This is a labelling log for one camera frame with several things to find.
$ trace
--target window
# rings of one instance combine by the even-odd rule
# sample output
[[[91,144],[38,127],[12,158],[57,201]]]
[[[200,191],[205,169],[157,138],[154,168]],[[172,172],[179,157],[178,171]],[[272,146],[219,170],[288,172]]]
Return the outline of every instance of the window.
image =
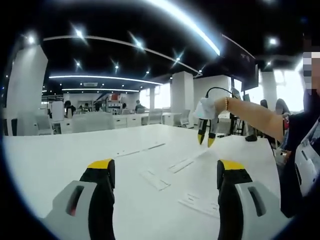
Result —
[[[249,94],[250,102],[255,103],[255,104],[260,104],[260,101],[265,98],[264,89],[262,87],[262,75],[261,75],[260,70],[259,70],[258,74],[259,74],[258,86],[245,91],[246,94]]]
[[[304,109],[304,88],[299,72],[275,70],[276,94],[283,99],[291,112]]]
[[[150,89],[144,89],[140,91],[139,100],[142,106],[147,109],[150,108]]]
[[[154,108],[170,108],[171,107],[171,93],[170,83],[158,85],[154,88]]]

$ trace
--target ceiling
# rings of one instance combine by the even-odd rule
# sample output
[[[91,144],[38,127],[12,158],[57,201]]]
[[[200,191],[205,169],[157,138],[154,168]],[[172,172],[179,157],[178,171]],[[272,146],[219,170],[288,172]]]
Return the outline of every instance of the ceiling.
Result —
[[[298,5],[298,1],[245,0],[241,4],[235,0],[170,1],[174,7],[167,8],[163,4],[151,4],[161,1],[56,0],[29,4],[28,15],[21,16],[21,22],[13,29],[16,36],[34,34],[48,58],[44,80],[47,92],[44,95],[61,94],[62,89],[83,88],[80,84],[87,82],[98,83],[94,88],[109,89],[141,90],[154,86],[119,79],[52,79],[49,76],[94,75],[167,83],[172,74],[181,71],[196,76],[202,70],[203,77],[208,77],[226,74],[227,68],[231,74],[241,75],[242,66],[238,61],[228,58],[221,61],[209,44],[191,29],[190,24],[184,24],[186,20],[177,20],[179,14],[172,14],[174,7],[193,19],[221,50],[221,56],[227,52],[228,47],[220,33],[255,56],[262,71],[293,68],[303,52],[303,33],[308,19],[302,15],[303,8]],[[56,36],[75,36],[76,29],[83,36],[136,44],[134,36],[145,48],[172,59],[180,57],[180,61],[175,62],[138,47],[104,40],[70,38],[43,41]],[[271,37],[278,40],[277,46],[270,46]],[[232,73],[236,66],[239,69]]]

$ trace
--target black cable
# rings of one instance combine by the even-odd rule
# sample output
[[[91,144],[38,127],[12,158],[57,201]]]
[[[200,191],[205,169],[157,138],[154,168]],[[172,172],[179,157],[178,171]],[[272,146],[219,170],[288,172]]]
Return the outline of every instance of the black cable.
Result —
[[[210,88],[210,89],[206,92],[206,95],[205,95],[206,98],[209,97],[209,92],[210,92],[212,89],[221,89],[221,90],[224,90],[224,91],[230,93],[233,98],[238,99],[231,91],[229,91],[229,90],[227,90],[227,89],[225,89],[225,88],[223,88],[223,87],[219,87],[219,86],[214,86],[214,87]]]

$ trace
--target white table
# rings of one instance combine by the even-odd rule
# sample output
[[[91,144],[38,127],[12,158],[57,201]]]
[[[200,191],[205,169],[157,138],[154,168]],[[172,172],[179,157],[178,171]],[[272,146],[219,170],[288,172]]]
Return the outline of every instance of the white table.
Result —
[[[52,209],[54,197],[79,180],[97,160],[115,159],[113,227],[117,240],[212,240],[220,220],[180,203],[185,193],[217,202],[217,160],[244,164],[254,181],[280,197],[276,163],[264,138],[217,138],[211,148],[198,144],[192,129],[155,124],[50,136],[5,136],[8,167],[22,197],[38,217]],[[152,146],[139,153],[120,156]],[[168,167],[204,152],[193,164],[171,173]],[[152,169],[171,186],[158,191],[140,173]]]

